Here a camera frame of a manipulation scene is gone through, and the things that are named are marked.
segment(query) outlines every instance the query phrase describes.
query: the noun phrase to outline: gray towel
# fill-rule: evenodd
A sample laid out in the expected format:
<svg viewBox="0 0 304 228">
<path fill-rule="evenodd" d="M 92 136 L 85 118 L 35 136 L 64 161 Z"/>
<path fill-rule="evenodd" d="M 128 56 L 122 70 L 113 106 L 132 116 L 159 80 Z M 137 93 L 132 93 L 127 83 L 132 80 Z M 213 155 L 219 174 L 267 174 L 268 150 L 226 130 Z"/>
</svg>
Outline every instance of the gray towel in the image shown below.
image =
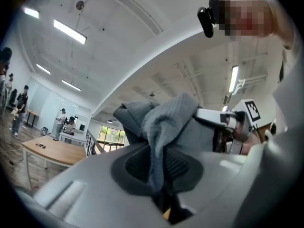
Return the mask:
<svg viewBox="0 0 304 228">
<path fill-rule="evenodd" d="M 149 101 L 123 103 L 114 112 L 125 128 L 148 140 L 151 148 L 148 184 L 154 192 L 163 186 L 162 159 L 166 145 L 177 143 L 193 150 L 212 150 L 214 130 L 192 117 L 197 108 L 197 100 L 183 93 L 160 105 Z"/>
</svg>

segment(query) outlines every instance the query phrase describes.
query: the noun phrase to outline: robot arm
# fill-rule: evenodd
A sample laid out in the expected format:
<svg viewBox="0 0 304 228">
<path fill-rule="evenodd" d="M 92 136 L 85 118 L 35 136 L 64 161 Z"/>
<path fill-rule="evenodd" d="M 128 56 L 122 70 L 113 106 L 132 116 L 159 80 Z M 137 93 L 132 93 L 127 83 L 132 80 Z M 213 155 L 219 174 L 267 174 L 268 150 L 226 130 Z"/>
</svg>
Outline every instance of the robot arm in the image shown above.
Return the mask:
<svg viewBox="0 0 304 228">
<path fill-rule="evenodd" d="M 242 153 L 243 143 L 250 137 L 254 124 L 260 119 L 256 104 L 252 99 L 241 100 L 232 112 L 198 109 L 194 117 L 200 122 L 208 123 L 233 133 L 232 144 L 227 147 L 227 153 L 233 154 Z"/>
</svg>

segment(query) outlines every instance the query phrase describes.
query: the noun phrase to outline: ceiling sprinkler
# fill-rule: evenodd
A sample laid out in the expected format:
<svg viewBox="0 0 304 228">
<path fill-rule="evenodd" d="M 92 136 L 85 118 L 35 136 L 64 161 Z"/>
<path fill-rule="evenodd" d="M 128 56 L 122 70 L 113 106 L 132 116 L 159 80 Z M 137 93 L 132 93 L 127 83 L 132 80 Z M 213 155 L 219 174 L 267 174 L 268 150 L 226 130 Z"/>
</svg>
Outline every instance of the ceiling sprinkler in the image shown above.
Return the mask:
<svg viewBox="0 0 304 228">
<path fill-rule="evenodd" d="M 78 1 L 78 2 L 76 3 L 76 8 L 77 8 L 78 10 L 83 10 L 84 7 L 85 7 L 85 3 L 84 3 L 83 1 Z"/>
</svg>

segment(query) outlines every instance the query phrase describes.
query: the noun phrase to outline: window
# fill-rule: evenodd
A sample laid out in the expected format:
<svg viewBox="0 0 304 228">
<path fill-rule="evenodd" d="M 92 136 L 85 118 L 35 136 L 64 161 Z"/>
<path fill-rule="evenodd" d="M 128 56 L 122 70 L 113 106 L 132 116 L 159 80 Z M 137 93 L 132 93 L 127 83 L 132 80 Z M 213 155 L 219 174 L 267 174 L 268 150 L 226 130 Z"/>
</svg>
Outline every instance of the window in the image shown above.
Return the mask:
<svg viewBox="0 0 304 228">
<path fill-rule="evenodd" d="M 101 126 L 97 141 L 106 152 L 110 152 L 123 148 L 125 138 L 124 131 Z"/>
</svg>

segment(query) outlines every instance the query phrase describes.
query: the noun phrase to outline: ceiling beam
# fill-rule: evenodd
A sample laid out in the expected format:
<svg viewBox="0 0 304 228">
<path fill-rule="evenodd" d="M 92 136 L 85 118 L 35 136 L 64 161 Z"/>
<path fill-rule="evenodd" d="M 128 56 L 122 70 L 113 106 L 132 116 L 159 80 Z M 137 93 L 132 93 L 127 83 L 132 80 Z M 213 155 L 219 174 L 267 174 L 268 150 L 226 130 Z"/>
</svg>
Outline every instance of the ceiling beam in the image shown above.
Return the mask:
<svg viewBox="0 0 304 228">
<path fill-rule="evenodd" d="M 178 69 L 183 71 L 183 74 L 185 76 L 185 79 L 187 80 L 187 84 L 190 85 L 190 87 L 193 89 L 196 99 L 198 100 L 198 103 L 201 107 L 204 107 L 204 100 L 201 93 L 200 84 L 196 77 L 194 77 L 194 68 L 192 65 L 192 62 L 189 58 L 183 59 L 182 67 L 180 64 L 178 64 Z"/>
<path fill-rule="evenodd" d="M 174 98 L 176 95 L 174 91 L 170 88 L 168 84 L 162 83 L 162 77 L 160 73 L 157 73 L 151 77 L 151 80 L 159 87 L 162 91 L 164 91 L 169 98 Z"/>
<path fill-rule="evenodd" d="M 143 91 L 140 87 L 135 86 L 132 88 L 132 90 L 137 93 L 138 95 L 146 98 L 149 101 L 157 101 L 154 97 L 151 97 L 149 93 Z"/>
</svg>

